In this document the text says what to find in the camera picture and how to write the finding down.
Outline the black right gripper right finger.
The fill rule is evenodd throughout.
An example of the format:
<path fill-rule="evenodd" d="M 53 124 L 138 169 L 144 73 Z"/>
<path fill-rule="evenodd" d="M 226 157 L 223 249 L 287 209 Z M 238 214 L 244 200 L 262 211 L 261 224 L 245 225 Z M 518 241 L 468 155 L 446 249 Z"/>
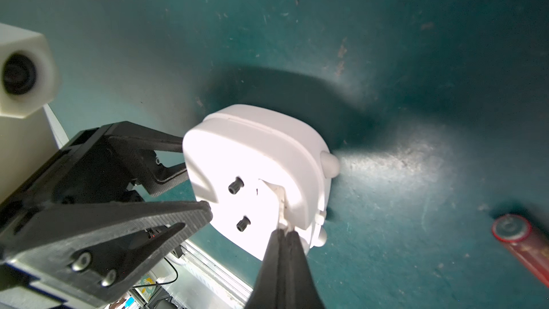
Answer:
<path fill-rule="evenodd" d="M 325 308 L 315 287 L 300 237 L 285 236 L 284 308 Z"/>

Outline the red battery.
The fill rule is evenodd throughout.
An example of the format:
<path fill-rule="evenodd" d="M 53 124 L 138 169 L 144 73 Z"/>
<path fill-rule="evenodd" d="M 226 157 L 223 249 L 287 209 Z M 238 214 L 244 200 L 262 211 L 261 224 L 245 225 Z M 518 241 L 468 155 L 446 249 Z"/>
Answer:
<path fill-rule="evenodd" d="M 493 236 L 509 250 L 543 285 L 548 287 L 548 237 L 520 215 L 498 217 Z"/>

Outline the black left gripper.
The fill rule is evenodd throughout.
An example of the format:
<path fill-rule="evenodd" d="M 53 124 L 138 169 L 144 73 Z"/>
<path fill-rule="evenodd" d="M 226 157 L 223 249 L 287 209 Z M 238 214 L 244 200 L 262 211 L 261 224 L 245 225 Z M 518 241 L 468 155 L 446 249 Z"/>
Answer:
<path fill-rule="evenodd" d="M 182 154 L 182 143 L 119 122 L 47 160 L 1 205 L 1 307 L 102 307 L 208 225 L 205 201 L 123 203 L 127 170 L 152 197 L 189 180 L 186 164 L 157 162 L 157 151 Z"/>

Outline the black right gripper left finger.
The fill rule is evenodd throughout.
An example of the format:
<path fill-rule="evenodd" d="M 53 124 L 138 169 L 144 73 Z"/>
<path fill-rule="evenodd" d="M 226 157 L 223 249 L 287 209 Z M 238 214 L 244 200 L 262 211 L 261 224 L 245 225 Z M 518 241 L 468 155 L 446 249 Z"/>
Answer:
<path fill-rule="evenodd" d="M 280 283 L 283 280 L 280 261 L 284 236 L 283 230 L 272 232 L 252 294 L 246 303 L 246 309 L 283 308 L 285 286 Z"/>

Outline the white alarm clock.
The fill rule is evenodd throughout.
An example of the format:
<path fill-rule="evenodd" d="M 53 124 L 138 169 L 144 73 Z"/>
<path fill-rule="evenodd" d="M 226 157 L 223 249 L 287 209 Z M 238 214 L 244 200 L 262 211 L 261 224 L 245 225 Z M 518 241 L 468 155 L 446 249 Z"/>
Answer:
<path fill-rule="evenodd" d="M 212 226 L 258 259 L 287 228 L 305 250 L 327 241 L 331 183 L 340 162 L 308 124 L 235 104 L 212 113 L 182 142 L 192 190 L 212 209 Z"/>

